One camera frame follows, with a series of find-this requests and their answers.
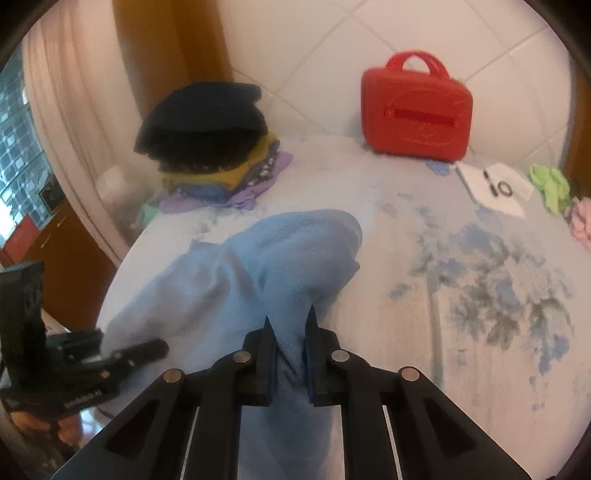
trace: yellow cloth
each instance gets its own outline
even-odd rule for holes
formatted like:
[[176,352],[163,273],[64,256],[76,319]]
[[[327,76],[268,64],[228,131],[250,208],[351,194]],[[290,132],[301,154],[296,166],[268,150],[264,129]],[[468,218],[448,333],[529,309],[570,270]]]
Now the yellow cloth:
[[232,170],[218,171],[217,173],[191,174],[191,173],[163,173],[162,186],[169,192],[178,184],[202,185],[205,183],[219,183],[230,192],[238,187],[244,175],[256,164],[265,160],[269,149],[277,141],[274,134],[263,135],[256,142],[246,161]]

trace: light blue cloth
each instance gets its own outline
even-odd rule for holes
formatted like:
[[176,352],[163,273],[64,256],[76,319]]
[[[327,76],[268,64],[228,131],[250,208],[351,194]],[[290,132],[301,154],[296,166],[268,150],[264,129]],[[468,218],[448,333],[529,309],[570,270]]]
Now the light blue cloth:
[[435,175],[440,177],[447,177],[450,173],[450,164],[448,162],[427,160],[427,168],[431,170]]
[[145,367],[103,408],[118,413],[168,368],[193,372],[242,346],[269,317],[279,347],[271,407],[243,409],[239,478],[324,478],[331,414],[308,400],[302,360],[308,311],[319,319],[357,272],[357,220],[339,210],[264,219],[221,245],[194,242],[111,321],[113,350],[162,338],[166,359]]

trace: pink cloth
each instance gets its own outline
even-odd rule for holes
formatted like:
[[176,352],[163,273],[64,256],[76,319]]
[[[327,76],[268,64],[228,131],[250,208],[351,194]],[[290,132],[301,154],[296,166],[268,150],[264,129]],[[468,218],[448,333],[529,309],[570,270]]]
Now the pink cloth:
[[569,220],[570,233],[591,252],[591,199],[575,198],[565,217]]

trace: bed sheet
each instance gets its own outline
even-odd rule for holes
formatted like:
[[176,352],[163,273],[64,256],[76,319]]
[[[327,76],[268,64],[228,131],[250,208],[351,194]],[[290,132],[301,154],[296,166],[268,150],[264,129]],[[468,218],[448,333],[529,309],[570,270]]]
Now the bed sheet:
[[[251,211],[157,216],[109,289],[109,321],[192,240],[219,243],[283,212],[336,208],[363,230],[360,270],[323,326],[372,365],[414,365],[534,480],[558,472],[591,419],[591,255],[539,194],[517,219],[478,207],[455,171],[342,137],[284,140],[294,161]],[[331,478],[341,478],[335,422]]]

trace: white tiled wall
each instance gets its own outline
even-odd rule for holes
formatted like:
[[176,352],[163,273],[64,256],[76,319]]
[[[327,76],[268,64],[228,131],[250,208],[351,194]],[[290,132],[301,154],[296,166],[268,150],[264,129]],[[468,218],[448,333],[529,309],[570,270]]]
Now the white tiled wall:
[[[235,79],[263,88],[278,135],[361,136],[363,71],[396,51],[435,54],[474,96],[470,156],[557,165],[570,59],[524,0],[219,0]],[[424,69],[419,61],[411,67]]]

